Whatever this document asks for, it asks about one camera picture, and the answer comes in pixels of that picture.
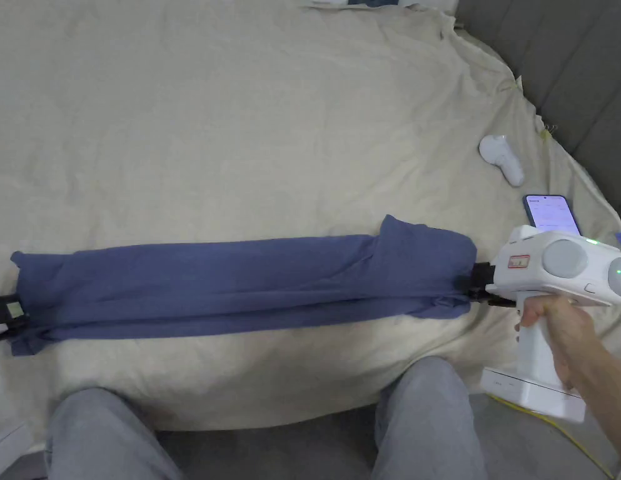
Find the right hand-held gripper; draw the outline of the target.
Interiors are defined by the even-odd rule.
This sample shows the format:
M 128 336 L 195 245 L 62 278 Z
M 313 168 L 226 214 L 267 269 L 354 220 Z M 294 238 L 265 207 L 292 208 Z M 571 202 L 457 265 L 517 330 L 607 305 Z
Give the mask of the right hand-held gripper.
M 621 305 L 621 250 L 579 235 L 519 226 L 492 261 L 474 265 L 473 284 L 462 290 L 469 300 L 518 313 L 526 299 L 543 295 L 580 306 Z M 486 367 L 480 385 L 535 414 L 573 423 L 585 417 L 583 399 L 555 372 L 545 320 L 520 330 L 515 368 Z

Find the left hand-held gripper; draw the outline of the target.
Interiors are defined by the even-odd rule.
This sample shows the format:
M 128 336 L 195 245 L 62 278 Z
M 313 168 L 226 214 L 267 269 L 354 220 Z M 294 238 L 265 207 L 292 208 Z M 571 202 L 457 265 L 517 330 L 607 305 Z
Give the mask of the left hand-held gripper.
M 18 294 L 0 296 L 0 342 L 16 337 L 26 329 L 27 318 Z M 31 447 L 31 443 L 31 433 L 21 421 L 0 428 L 0 463 L 14 463 Z

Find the person's right hand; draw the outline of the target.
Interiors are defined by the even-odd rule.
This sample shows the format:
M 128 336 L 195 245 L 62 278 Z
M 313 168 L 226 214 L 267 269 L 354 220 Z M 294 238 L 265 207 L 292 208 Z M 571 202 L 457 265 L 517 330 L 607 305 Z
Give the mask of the person's right hand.
M 566 389 L 576 389 L 578 377 L 601 347 L 591 316 L 565 297 L 535 296 L 525 300 L 515 330 L 530 328 L 541 320 L 546 320 L 548 345 L 559 380 Z

